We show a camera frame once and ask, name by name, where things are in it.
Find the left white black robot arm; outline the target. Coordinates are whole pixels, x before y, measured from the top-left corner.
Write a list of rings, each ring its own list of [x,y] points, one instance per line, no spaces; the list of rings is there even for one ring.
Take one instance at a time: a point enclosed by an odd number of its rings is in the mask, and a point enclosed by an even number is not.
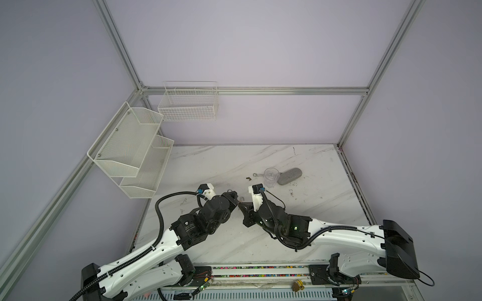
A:
[[[81,289],[72,300],[133,300],[156,288],[189,284],[195,268],[185,252],[214,234],[238,205],[234,191],[217,195],[207,188],[190,194],[205,204],[180,216],[169,228],[164,227],[157,204],[157,238],[112,263],[84,267]]]

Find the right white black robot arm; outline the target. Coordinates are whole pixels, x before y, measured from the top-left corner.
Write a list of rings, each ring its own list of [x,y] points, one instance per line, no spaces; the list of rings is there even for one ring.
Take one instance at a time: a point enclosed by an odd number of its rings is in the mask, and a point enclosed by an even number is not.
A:
[[[381,225],[334,224],[308,216],[288,214],[268,202],[256,207],[240,203],[246,227],[260,226],[265,232],[294,251],[309,247],[335,247],[328,270],[333,275],[356,277],[363,273],[387,272],[395,277],[420,277],[413,238],[395,221]]]

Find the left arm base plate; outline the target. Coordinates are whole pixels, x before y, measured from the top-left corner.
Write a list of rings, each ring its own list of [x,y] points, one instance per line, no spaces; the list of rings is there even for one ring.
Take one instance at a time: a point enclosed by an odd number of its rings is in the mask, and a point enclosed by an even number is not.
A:
[[[199,287],[204,283],[206,278],[212,276],[211,266],[195,266],[195,272],[192,276],[189,276],[186,280],[180,280],[176,286],[178,287]]]

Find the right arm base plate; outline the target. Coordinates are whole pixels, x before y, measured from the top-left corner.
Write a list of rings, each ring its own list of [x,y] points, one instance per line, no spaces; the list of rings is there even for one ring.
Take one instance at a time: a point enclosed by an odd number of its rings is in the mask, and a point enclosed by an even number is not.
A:
[[[336,287],[343,285],[360,285],[360,276],[350,277],[340,272],[338,267],[329,265],[309,265],[308,266],[311,283],[313,285],[333,285]]]

